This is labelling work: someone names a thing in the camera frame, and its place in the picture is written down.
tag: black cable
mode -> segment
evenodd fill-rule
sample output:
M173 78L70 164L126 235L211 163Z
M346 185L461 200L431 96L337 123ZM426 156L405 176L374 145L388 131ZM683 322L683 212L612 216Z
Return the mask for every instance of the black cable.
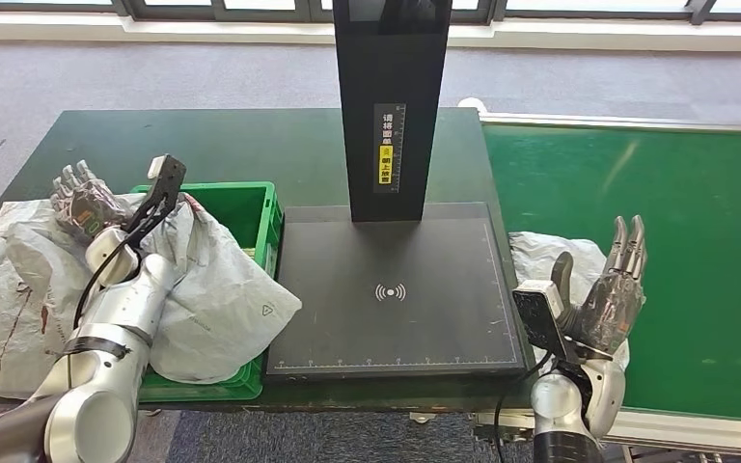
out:
M131 233L129 236L123 239L121 241L121 244L119 244L115 249L112 250L111 253L109 253L109 256L106 257L106 259L103 260L103 263L97 268L95 273L92 274L92 278L90 278L90 281L87 282L87 285L84 287L84 292L81 293L81 298L78 299L78 305L75 308L75 319L72 321L72 330L78 329L78 320L81 318L81 314L84 312L84 306L87 304L87 299L89 299L90 291L92 290L92 286L97 283L97 279L100 277L100 274L103 273L103 271L106 269L106 267L109 266L109 262L112 261L112 259L117 256L121 250L124 248L124 246L129 242L129 238L131 237Z
M521 376L518 376L517 378L510 380L506 384L506 386L509 387L509 386L514 386L516 384L523 383L524 381L527 380L527 378L536 374L541 369L541 367L544 366L544 364L549 362L549 359L551 358L552 358L552 352L547 351L547 353L544 354L544 357L541 360L539 360L538 363L535 364L534 367L525 371L524 374L522 374ZM496 441L496 451L499 454L499 461L501 463L505 463L505 459L504 459L504 450L502 449L502 446L501 446L501 436L498 432L498 421L499 421L499 415L501 415L501 407L502 405L504 405L504 398L506 396L507 396L507 393L501 394L501 397L499 398L498 403L496 403L496 413L495 413L495 416L493 417L493 439L495 439Z
M90 291L92 291L92 286L97 283L97 279L100 277L100 274L103 273L104 270L106 270L106 267L109 266L109 262L111 262L115 256L117 256L121 250L126 246L126 244L131 241L138 230L143 228L146 223L149 222L149 219L144 220L138 225L135 230L133 230L129 235L124 238L118 246L115 247L115 249L112 250L111 253L109 253L109 256L106 257L106 259L103 260L103 263L97 268L95 273L92 274L92 277L90 278L89 282L87 282L87 285L84 286L84 291L81 293L81 298L78 299L78 305L75 307L75 318L72 320L72 331L75 331L78 329L78 320L81 318L81 315L84 312L84 307L87 304L87 300L89 299ZM67 385L69 386L69 389L72 389L72 356L67 356Z

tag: wireless charging symbol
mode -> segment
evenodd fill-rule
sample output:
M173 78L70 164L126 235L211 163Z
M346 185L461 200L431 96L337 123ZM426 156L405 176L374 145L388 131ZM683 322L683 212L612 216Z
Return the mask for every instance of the wireless charging symbol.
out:
M407 297L407 289L401 283L395 288L376 285L376 299L382 301L388 297L396 297L399 301L403 301Z

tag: gray carpet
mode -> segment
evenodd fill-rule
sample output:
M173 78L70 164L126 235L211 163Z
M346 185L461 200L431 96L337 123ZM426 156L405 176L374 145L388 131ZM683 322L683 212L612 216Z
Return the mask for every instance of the gray carpet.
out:
M492 111L741 123L741 55L452 49L441 104L467 96ZM0 194L65 109L338 106L331 46L0 42ZM141 417L132 461L495 456L463 415L164 412Z

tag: vertical black column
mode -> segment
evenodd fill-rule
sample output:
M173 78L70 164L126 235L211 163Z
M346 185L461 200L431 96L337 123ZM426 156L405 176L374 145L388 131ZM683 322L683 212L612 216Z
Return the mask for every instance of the vertical black column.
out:
M355 222L422 219L450 14L451 0L334 0Z

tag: black scanning platform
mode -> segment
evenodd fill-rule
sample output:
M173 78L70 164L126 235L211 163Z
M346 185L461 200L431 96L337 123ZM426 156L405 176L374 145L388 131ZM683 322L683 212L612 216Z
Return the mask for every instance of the black scanning platform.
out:
M426 204L421 222L289 207L279 281L303 306L266 380L525 370L484 203Z

